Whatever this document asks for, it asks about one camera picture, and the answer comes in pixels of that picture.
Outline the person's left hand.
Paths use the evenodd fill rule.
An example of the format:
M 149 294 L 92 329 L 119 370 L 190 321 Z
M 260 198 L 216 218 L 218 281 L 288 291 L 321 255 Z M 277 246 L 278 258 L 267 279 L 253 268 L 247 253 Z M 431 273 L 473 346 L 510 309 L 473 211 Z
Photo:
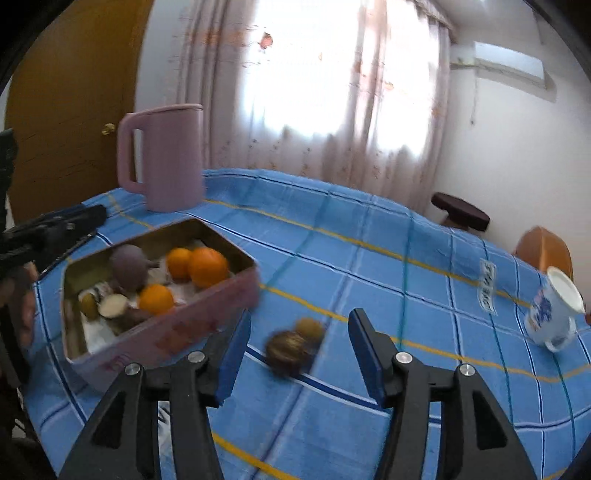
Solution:
M 19 346 L 29 348 L 34 338 L 36 300 L 33 284 L 38 279 L 35 265 L 28 262 L 1 281 L 1 306 L 8 306 Z

